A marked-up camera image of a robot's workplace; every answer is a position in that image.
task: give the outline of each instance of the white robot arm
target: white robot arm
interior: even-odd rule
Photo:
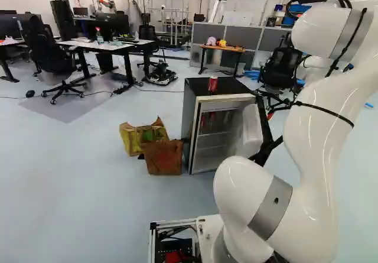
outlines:
[[[377,0],[324,3],[295,23],[292,42],[308,54],[354,69],[304,87],[285,123],[283,141],[301,174],[292,187],[242,157],[223,161],[214,195],[229,260],[265,262],[273,250],[291,263],[328,263],[337,250],[335,168],[347,135],[378,91]]]

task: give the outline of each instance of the black cable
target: black cable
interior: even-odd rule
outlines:
[[[98,93],[110,93],[110,96],[113,95],[112,92],[108,91],[108,90],[101,90],[99,92],[95,92],[95,93],[88,93],[84,96],[91,96],[91,95],[96,95]],[[76,93],[62,93],[61,94],[62,96],[77,96]],[[0,96],[0,99],[31,99],[31,98],[37,98],[37,97],[40,97],[41,95],[38,95],[38,96],[31,96],[30,98],[27,98],[26,96],[22,96],[20,98],[15,98],[15,97],[12,97],[12,96]]]
[[[329,111],[328,109],[326,108],[321,108],[320,106],[317,106],[317,105],[310,105],[309,103],[303,103],[303,102],[300,102],[300,101],[297,101],[295,102],[293,105],[297,105],[297,106],[307,106],[308,108],[314,108],[314,109],[317,109],[319,111],[323,111],[325,113],[328,113],[330,115],[333,115],[337,118],[340,118],[341,120],[345,121],[346,123],[348,123],[352,128],[354,127],[354,124],[352,121],[350,121],[348,118],[346,117],[343,117],[342,115],[338,114],[338,113],[335,113],[333,111]]]
[[[359,30],[360,26],[361,26],[361,23],[362,23],[362,20],[365,16],[365,13],[367,11],[367,8],[363,8],[362,9],[362,12],[361,12],[361,16],[360,16],[360,19],[359,19],[359,22],[356,26],[356,29],[354,30],[352,36],[350,37],[347,45],[343,48],[343,50],[341,51],[341,54],[333,61],[330,69],[328,70],[327,74],[325,75],[326,77],[329,77],[332,73],[333,70],[336,69],[336,66],[337,66],[337,63],[340,61],[340,59],[342,58],[342,56],[345,54],[345,52],[347,52],[348,50],[348,47],[350,46],[350,44],[352,43],[352,41],[354,40],[354,37],[356,36],[356,33],[357,31]]]
[[[179,92],[179,91],[174,91],[174,90],[142,90],[142,89],[138,88],[137,86],[133,85],[133,87],[135,89],[140,90],[141,92],[165,92],[165,93],[183,93],[184,92],[184,91]]]

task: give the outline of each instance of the blue object on floor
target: blue object on floor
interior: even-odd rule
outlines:
[[[304,85],[304,84],[306,84],[306,82],[304,81],[304,80],[302,80],[302,79],[297,79],[296,80],[296,83],[298,84],[298,85]]]
[[[258,78],[260,77],[260,71],[259,70],[244,71],[244,76],[250,78],[251,80],[258,80]]]

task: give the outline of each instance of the keyboard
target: keyboard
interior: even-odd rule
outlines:
[[[72,40],[78,41],[80,43],[90,43],[91,42],[91,40],[86,38],[86,37],[77,37],[77,38],[73,38]]]

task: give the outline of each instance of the yellow shopping bag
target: yellow shopping bag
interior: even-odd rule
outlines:
[[[151,125],[132,126],[127,122],[119,125],[119,132],[130,156],[143,153],[142,143],[155,141],[169,141],[167,131],[160,117]]]

